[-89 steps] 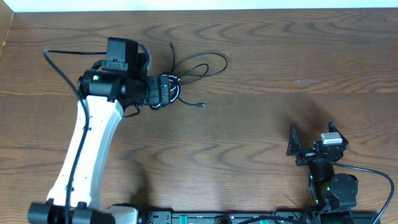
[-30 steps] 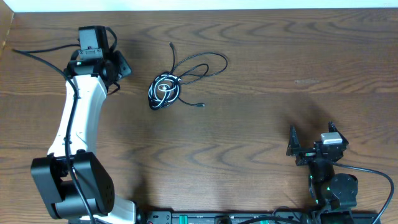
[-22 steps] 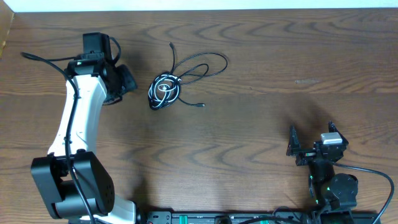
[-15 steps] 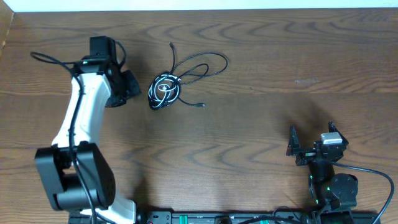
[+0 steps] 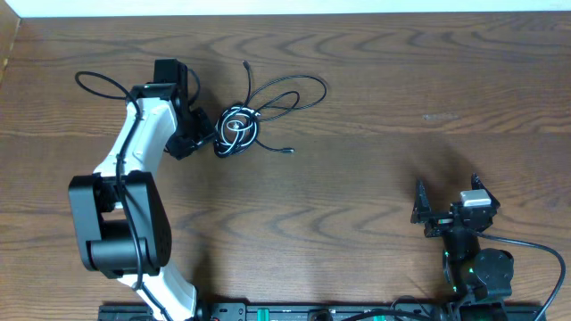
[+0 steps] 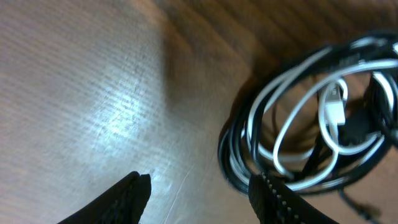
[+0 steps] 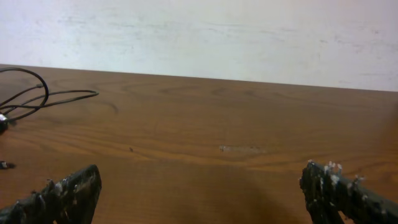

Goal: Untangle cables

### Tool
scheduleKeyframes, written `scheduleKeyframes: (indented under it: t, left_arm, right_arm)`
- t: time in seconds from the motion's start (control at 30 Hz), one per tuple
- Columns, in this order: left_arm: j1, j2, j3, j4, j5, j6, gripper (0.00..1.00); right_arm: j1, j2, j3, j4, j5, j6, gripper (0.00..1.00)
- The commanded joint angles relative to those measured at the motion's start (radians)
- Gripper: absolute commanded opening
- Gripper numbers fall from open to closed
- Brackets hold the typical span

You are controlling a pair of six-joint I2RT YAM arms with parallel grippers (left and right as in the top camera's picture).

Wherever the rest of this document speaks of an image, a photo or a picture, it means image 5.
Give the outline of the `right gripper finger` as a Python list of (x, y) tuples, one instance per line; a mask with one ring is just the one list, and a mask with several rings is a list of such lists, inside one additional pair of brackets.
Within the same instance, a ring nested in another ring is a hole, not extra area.
[(476, 174), (473, 173), (471, 175), (471, 187), (473, 190), (484, 190), (486, 191), (487, 195), (489, 196), (490, 200), (491, 200), (491, 205), (492, 206), (499, 206), (500, 202), (497, 200), (497, 198), (485, 187), (485, 185), (483, 184), (481, 178)]
[(415, 187), (415, 201), (412, 213), (414, 215), (424, 215), (431, 212), (431, 206), (427, 198), (423, 181), (418, 179)]

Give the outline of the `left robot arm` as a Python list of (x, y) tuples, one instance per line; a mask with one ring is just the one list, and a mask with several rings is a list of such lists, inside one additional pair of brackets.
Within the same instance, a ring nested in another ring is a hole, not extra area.
[(193, 106), (195, 74), (176, 59), (159, 59), (153, 80), (124, 89), (127, 116), (104, 160), (75, 176), (69, 201), (85, 268), (128, 286), (140, 304), (103, 304), (101, 320), (208, 320), (200, 299), (171, 260), (172, 233), (155, 176), (164, 154), (182, 160), (212, 142), (215, 130)]

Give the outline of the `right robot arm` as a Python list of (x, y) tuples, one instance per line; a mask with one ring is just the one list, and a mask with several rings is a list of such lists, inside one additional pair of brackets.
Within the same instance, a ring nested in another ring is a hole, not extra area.
[(433, 210), (426, 188), (417, 181), (410, 222), (422, 224), (426, 238), (443, 240), (443, 273), (455, 296), (434, 309), (436, 320), (506, 320), (504, 299), (512, 294), (513, 256), (483, 249), (479, 234), (492, 225), (501, 206), (478, 175), (471, 188), (444, 211)]

